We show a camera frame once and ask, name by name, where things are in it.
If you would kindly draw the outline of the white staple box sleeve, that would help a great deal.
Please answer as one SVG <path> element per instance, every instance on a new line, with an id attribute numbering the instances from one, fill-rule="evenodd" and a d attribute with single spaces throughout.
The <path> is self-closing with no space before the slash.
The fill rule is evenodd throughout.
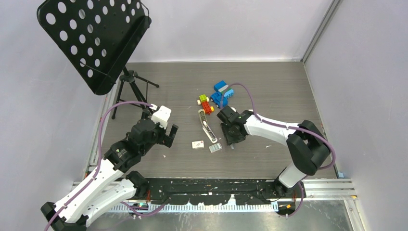
<path id="1" fill-rule="evenodd" d="M 204 141 L 193 141 L 191 143 L 192 149 L 201 149 L 204 148 Z"/>

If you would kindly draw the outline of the staple tray with staples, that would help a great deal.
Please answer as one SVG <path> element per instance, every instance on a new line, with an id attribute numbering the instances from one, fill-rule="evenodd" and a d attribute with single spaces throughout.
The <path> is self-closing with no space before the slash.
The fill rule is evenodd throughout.
<path id="1" fill-rule="evenodd" d="M 220 151 L 221 149 L 222 149 L 222 145 L 220 143 L 216 143 L 216 144 L 209 146 L 209 150 L 211 153 Z"/>

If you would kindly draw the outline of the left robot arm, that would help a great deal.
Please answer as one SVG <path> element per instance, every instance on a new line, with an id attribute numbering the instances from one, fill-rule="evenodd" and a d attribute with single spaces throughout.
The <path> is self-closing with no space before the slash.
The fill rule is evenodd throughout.
<path id="1" fill-rule="evenodd" d="M 56 203 L 46 202 L 41 212 L 45 230 L 84 231 L 111 206 L 134 197 L 147 197 L 149 182 L 137 171 L 129 171 L 156 144 L 172 146 L 178 126 L 170 133 L 160 122 L 141 119 L 126 137 L 111 145 L 97 167 L 74 190 Z"/>

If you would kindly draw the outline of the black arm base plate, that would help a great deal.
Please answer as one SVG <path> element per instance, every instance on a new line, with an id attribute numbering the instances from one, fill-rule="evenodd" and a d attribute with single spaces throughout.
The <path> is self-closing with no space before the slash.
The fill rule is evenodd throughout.
<path id="1" fill-rule="evenodd" d="M 267 179 L 169 179 L 147 178 L 133 200 L 154 205 L 225 205 L 234 199 L 236 205 L 266 205 L 277 199 L 305 196 L 303 184 L 285 189 Z"/>

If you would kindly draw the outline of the white and green stapler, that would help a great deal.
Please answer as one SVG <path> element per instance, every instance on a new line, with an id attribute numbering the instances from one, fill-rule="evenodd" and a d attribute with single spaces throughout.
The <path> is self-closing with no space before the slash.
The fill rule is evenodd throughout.
<path id="1" fill-rule="evenodd" d="M 216 143 L 218 139 L 215 136 L 214 132 L 211 130 L 207 122 L 205 111 L 203 109 L 198 110 L 198 115 L 199 115 L 199 119 L 200 119 L 200 122 L 203 128 L 203 131 L 206 133 L 206 135 L 208 136 L 208 138 L 210 139 L 212 143 Z"/>

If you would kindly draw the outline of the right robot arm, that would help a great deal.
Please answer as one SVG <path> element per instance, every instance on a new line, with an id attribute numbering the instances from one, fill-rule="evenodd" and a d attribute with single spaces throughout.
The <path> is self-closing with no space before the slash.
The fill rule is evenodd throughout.
<path id="1" fill-rule="evenodd" d="M 258 136 L 288 148 L 292 162 L 274 181 L 275 193 L 283 198 L 294 191 L 299 181 L 315 175 L 333 152 L 315 124 L 308 120 L 286 123 L 251 110 L 238 113 L 230 106 L 222 108 L 217 117 L 228 145 L 242 142 L 247 136 Z"/>

